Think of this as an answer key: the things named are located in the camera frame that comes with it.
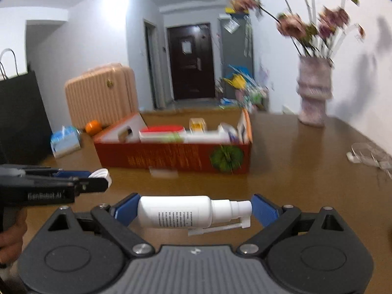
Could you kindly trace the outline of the person left hand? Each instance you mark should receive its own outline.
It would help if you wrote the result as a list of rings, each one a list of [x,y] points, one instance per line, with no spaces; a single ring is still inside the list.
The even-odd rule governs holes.
[[[27,210],[21,209],[17,213],[17,220],[8,230],[0,235],[1,264],[11,264],[19,258],[23,248],[23,237],[27,231]]]

